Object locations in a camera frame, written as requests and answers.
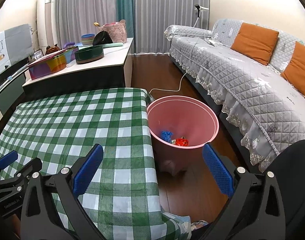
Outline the green checked tablecloth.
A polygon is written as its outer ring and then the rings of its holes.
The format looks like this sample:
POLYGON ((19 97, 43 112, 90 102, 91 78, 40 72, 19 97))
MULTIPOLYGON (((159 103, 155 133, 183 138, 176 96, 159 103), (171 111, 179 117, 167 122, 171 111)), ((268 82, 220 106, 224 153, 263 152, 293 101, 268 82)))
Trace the green checked tablecloth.
POLYGON ((161 207, 144 89, 73 93, 18 105, 0 135, 0 157, 18 159, 1 172, 12 177, 33 158, 54 174, 103 147, 103 161, 79 201, 107 239, 189 239, 190 219, 161 207))

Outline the grey quilted sofa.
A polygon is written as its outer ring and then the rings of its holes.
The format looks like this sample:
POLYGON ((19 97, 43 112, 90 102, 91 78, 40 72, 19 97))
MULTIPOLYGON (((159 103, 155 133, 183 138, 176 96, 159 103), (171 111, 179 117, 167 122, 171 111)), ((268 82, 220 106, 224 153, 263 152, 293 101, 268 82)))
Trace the grey quilted sofa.
POLYGON ((305 139, 305 96, 281 77, 299 39, 280 31, 264 66, 231 49, 241 25, 220 19, 212 30, 170 25, 164 34, 170 58, 206 91, 204 99, 219 113, 246 164, 264 171, 305 139))

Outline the colourful storage box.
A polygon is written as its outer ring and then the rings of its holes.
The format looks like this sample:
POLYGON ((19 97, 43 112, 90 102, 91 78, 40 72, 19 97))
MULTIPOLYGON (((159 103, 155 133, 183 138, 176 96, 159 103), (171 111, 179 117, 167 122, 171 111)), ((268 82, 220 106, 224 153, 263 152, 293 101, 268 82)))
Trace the colourful storage box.
POLYGON ((35 80, 63 70, 67 64, 75 60, 76 51, 78 51, 76 46, 58 50, 29 64, 28 71, 31 79, 35 80))

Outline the covered television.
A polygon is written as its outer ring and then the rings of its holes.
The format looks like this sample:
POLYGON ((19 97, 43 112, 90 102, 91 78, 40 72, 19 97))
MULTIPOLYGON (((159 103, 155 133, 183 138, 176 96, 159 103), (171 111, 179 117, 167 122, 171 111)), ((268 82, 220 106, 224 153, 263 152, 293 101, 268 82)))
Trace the covered television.
POLYGON ((0 32, 0 75, 7 68, 33 55, 31 26, 22 24, 0 32))

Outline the dark green round basin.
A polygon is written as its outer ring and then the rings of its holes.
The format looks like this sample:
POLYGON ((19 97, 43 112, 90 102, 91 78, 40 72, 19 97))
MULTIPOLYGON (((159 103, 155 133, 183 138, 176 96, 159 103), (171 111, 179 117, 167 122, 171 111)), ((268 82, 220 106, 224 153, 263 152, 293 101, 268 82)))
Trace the dark green round basin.
POLYGON ((102 45, 90 46, 79 49, 74 55, 77 64, 90 63, 104 57, 104 48, 102 45))

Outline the orange cushion far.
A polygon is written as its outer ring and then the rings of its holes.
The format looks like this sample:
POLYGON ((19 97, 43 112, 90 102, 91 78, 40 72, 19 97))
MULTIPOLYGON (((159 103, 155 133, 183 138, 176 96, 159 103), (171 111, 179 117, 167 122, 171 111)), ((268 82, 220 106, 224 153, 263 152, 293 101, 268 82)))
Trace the orange cushion far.
POLYGON ((281 76, 305 96, 305 46, 295 42, 291 60, 281 76))

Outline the orange cushion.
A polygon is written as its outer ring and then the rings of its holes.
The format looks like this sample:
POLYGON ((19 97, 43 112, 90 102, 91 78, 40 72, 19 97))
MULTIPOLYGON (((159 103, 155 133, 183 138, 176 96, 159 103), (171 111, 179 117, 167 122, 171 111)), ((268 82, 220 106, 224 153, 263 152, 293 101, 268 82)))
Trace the orange cushion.
POLYGON ((242 23, 231 49, 267 66, 277 44, 279 32, 242 23))
POLYGON ((305 96, 305 46, 295 42, 291 60, 281 76, 305 96))

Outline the white coffee table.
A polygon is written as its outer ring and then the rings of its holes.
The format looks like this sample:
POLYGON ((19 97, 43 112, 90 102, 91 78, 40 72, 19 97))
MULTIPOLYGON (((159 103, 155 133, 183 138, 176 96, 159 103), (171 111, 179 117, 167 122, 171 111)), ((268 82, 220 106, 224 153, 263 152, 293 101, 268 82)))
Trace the white coffee table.
POLYGON ((104 49, 104 57, 72 66, 22 85, 26 100, 97 89, 128 88, 133 72, 134 39, 128 38, 120 47, 104 49))

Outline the stacked coloured bowls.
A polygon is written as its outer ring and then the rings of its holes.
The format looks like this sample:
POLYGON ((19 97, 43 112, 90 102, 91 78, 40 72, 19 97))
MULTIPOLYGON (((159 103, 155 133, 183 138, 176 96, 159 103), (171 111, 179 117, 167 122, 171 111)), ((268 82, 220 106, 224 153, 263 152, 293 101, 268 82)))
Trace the stacked coloured bowls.
POLYGON ((81 43, 82 43, 83 46, 92 45, 94 38, 95 38, 94 33, 84 34, 84 35, 81 36, 81 43))

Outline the white standing air conditioner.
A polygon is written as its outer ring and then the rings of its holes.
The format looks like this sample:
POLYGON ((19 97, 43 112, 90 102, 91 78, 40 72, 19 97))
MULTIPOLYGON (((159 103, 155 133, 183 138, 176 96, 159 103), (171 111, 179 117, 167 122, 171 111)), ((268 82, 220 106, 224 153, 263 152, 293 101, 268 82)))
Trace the white standing air conditioner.
POLYGON ((58 43, 56 26, 56 0, 37 1, 37 33, 39 46, 43 54, 47 46, 58 43))

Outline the black cap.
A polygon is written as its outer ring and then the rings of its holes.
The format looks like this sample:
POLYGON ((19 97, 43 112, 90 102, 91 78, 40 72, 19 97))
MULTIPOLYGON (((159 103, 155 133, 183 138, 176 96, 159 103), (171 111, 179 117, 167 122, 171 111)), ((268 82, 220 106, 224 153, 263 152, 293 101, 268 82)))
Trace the black cap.
POLYGON ((97 33, 97 35, 94 37, 92 45, 93 46, 101 46, 104 44, 112 44, 113 41, 107 31, 100 31, 97 33))

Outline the light green mat roll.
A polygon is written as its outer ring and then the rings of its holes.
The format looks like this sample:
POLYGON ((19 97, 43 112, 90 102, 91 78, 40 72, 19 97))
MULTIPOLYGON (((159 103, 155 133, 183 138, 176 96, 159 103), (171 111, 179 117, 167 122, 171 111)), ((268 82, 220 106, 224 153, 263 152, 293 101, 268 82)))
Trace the light green mat roll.
MULTIPOLYGON (((123 46, 123 45, 124 45, 123 43, 108 43, 108 44, 102 44, 103 48, 121 47, 121 46, 123 46)), ((76 43, 75 46, 77 46, 79 49, 83 49, 83 48, 91 47, 92 44, 83 45, 83 44, 80 42, 80 43, 76 43)))

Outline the pink lace basket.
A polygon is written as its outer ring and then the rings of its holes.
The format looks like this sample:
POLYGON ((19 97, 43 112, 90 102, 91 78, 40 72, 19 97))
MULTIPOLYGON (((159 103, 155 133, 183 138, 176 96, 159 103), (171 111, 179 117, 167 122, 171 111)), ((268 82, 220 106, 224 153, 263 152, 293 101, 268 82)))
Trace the pink lace basket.
POLYGON ((99 31, 106 31, 112 42, 114 43, 126 43, 127 42, 127 29, 125 20, 119 22, 113 22, 98 27, 99 31))

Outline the clip lamp on stand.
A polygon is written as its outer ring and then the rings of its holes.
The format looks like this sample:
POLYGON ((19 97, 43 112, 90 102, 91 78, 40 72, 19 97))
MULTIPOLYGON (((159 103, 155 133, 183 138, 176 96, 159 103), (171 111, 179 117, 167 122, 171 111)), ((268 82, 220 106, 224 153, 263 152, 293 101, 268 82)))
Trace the clip lamp on stand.
POLYGON ((201 13, 204 12, 204 11, 209 11, 209 8, 203 7, 203 6, 199 5, 199 4, 196 4, 195 5, 195 10, 197 10, 197 19, 195 21, 195 24, 193 25, 194 28, 196 27, 196 25, 197 25, 197 23, 198 23, 198 21, 199 21, 199 19, 201 17, 201 13))

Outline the grey curtains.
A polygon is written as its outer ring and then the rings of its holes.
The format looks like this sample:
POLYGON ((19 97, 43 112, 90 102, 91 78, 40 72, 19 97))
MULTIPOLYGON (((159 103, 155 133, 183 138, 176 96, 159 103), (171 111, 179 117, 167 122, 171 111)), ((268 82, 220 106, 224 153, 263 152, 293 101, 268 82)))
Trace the grey curtains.
POLYGON ((169 43, 164 31, 170 25, 207 29, 209 13, 197 18, 195 5, 210 0, 56 0, 57 34, 61 45, 78 42, 83 34, 97 33, 100 25, 125 20, 136 53, 164 54, 169 43))

